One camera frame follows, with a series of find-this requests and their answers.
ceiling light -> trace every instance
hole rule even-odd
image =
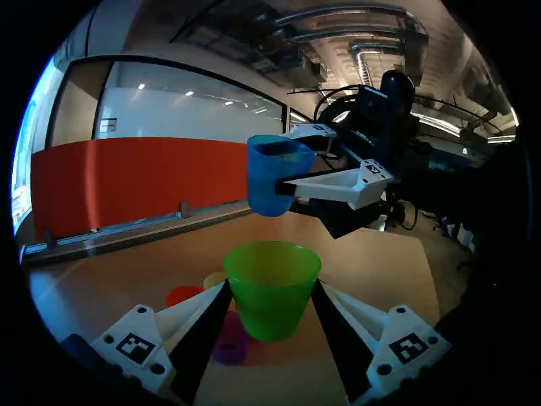
[[[511,108],[511,114],[513,115],[513,119],[515,120],[515,127],[519,126],[519,119],[517,118],[517,113],[515,113],[515,109]]]
[[[504,142],[513,142],[515,140],[514,135],[501,135],[500,137],[488,137],[488,143],[504,143]]]
[[[302,118],[301,116],[299,116],[298,114],[295,114],[293,112],[291,112],[291,117],[295,117],[297,120],[301,120],[302,122],[306,122],[305,118]]]
[[[504,143],[504,142],[513,142],[512,139],[500,139],[500,140],[492,140],[492,141],[489,141],[488,143]]]
[[[411,113],[411,114],[415,117],[419,117],[419,122],[422,122],[423,124],[434,127],[435,129],[445,131],[446,133],[454,135],[455,137],[460,138],[461,136],[461,130],[457,126],[454,126],[449,122],[440,120],[439,118],[425,116],[424,114],[418,114],[418,113]]]
[[[347,112],[342,112],[342,113],[338,114],[336,116],[336,118],[333,120],[333,122],[342,121],[343,119],[345,119],[348,116],[349,113],[350,113],[350,111],[348,110]]]

table surface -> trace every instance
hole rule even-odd
[[[79,261],[30,270],[30,289],[57,340],[71,333],[88,342],[137,304],[155,311],[178,285],[202,286],[222,271],[225,254],[256,240],[285,240],[314,250],[320,278],[378,309],[406,304],[426,322],[440,317],[429,265],[419,240],[359,229],[333,240],[320,221],[286,213],[250,214],[165,240]],[[245,363],[211,360],[198,405],[344,405],[345,394],[315,309],[308,303],[296,333],[278,343],[251,342]]]

glass wall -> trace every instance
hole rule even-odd
[[[53,99],[54,95],[48,93],[53,78],[59,75],[60,72],[55,68],[53,58],[51,58],[36,84],[21,122],[15,149],[13,173],[11,174],[11,217],[14,229],[17,229],[24,215],[32,208],[30,199],[30,158],[36,138],[41,135],[39,133],[42,132],[45,135],[48,117],[42,123],[43,125],[40,125],[42,127],[40,129],[37,122],[43,110],[48,111],[48,108],[51,107],[49,99]]]
[[[94,136],[244,143],[255,134],[282,134],[282,108],[261,95],[188,70],[115,62]]]

orange wall panel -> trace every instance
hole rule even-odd
[[[246,144],[134,137],[59,145],[32,155],[38,238],[58,237],[246,199]]]

green cup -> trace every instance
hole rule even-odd
[[[321,261],[291,242],[258,241],[230,251],[224,267],[248,334],[276,342],[295,332]]]

